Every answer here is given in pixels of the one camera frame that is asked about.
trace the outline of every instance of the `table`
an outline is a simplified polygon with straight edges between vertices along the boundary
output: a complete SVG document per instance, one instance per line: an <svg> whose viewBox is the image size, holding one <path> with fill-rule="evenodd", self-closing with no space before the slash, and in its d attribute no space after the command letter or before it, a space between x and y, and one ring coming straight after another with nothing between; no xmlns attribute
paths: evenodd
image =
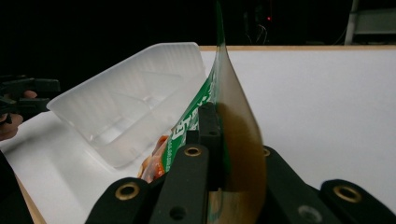
<svg viewBox="0 0 396 224"><path fill-rule="evenodd" d="M208 74L214 47L201 47ZM229 47L262 130L307 184L354 182L396 212L396 47ZM83 223L114 181L136 163L106 166L52 112L0 143L48 223Z"/></svg>

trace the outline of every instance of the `human hand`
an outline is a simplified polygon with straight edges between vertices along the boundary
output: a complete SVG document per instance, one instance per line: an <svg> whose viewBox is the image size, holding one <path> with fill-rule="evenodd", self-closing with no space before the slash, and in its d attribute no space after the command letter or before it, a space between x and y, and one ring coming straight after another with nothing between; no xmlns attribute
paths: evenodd
<svg viewBox="0 0 396 224"><path fill-rule="evenodd" d="M37 93L34 91L26 91L23 93L26 98L36 98ZM18 127L23 122L23 117L18 114L9 114L11 116L12 123L3 123L0 125L0 141L14 137L18 132ZM0 116L0 122L6 120L7 114Z"/></svg>

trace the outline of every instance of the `red food item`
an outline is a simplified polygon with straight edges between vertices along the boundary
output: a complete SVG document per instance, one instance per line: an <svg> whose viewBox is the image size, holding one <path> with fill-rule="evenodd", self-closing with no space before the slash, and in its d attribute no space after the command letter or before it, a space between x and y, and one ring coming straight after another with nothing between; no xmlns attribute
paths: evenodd
<svg viewBox="0 0 396 224"><path fill-rule="evenodd" d="M157 145L155 146L151 155L142 162L142 166L140 167L137 177L150 183L151 181L165 174L165 170L163 169L162 154L164 153L168 137L168 135L163 135L160 137L160 139L158 139Z"/></svg>

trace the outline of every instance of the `translucent tray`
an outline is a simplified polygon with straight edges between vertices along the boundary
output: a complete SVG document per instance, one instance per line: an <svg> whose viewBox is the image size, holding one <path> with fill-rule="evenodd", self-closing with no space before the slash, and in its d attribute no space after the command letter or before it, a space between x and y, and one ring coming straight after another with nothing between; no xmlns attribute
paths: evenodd
<svg viewBox="0 0 396 224"><path fill-rule="evenodd" d="M176 125L205 78L195 43L158 44L59 95L47 107L108 164L120 167L152 150Z"/></svg>

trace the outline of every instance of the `dark background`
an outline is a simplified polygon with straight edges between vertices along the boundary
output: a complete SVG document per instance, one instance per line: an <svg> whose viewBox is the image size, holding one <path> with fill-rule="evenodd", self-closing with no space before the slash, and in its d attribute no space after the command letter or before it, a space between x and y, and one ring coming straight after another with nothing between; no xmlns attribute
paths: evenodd
<svg viewBox="0 0 396 224"><path fill-rule="evenodd" d="M342 45L352 0L221 2L226 44ZM361 0L361 8L396 7ZM2 1L0 76L60 80L63 91L163 42L216 45L214 1Z"/></svg>

